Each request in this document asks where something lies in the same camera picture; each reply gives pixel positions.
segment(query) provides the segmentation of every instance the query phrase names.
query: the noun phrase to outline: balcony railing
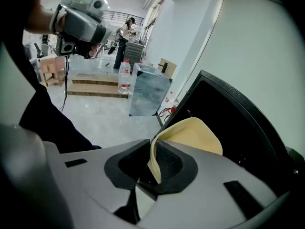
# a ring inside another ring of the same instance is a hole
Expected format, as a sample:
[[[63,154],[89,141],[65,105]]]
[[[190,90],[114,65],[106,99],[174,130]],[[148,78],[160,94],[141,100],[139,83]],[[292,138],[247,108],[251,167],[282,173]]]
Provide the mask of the balcony railing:
[[[144,21],[144,18],[134,16],[132,14],[120,13],[120,12],[108,11],[108,10],[104,10],[103,12],[104,12],[103,18],[107,20],[121,21],[125,23],[126,20],[128,20],[128,18],[134,17],[135,23],[139,26],[142,26],[142,22]]]

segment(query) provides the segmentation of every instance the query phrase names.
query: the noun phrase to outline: white floor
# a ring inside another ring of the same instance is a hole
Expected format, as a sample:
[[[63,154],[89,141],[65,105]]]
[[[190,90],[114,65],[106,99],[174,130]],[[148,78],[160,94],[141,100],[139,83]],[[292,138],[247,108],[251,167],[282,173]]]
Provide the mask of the white floor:
[[[115,55],[103,54],[97,60],[71,57],[69,81],[77,73],[115,74]],[[64,100],[64,84],[47,87],[52,103],[60,108]],[[155,116],[129,117],[128,100],[110,97],[68,95],[63,114],[92,144],[103,148],[137,139],[152,139],[160,125]]]

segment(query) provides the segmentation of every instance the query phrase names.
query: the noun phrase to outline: black trouser leg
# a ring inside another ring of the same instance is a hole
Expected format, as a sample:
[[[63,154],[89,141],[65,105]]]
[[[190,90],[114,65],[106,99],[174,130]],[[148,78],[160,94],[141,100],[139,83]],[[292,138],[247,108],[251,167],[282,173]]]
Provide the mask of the black trouser leg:
[[[35,95],[22,115],[20,126],[37,133],[43,141],[54,143],[60,153],[98,149],[52,104],[43,85],[36,88]]]
[[[115,63],[113,66],[115,69],[119,69],[121,62],[123,62],[126,42],[127,40],[123,40],[123,39],[120,40],[118,53],[116,54]]]

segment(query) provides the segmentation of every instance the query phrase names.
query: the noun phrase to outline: wooden step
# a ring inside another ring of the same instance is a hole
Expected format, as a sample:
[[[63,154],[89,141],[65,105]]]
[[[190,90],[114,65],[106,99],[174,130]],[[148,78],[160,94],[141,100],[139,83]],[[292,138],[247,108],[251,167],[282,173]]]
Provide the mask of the wooden step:
[[[71,84],[67,89],[67,95],[128,98],[128,94],[123,95],[118,92],[117,86],[84,83]]]
[[[111,75],[77,74],[73,83],[118,86],[118,77]]]

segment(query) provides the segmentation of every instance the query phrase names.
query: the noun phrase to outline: yellow fabric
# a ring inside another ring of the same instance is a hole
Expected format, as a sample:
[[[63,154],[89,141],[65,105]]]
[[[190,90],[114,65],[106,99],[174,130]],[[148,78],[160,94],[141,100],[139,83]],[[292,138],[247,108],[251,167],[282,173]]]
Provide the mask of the yellow fabric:
[[[158,183],[161,183],[161,172],[155,158],[157,140],[172,141],[219,155],[223,154],[218,138],[202,120],[195,117],[182,120],[159,133],[152,142],[148,167]]]

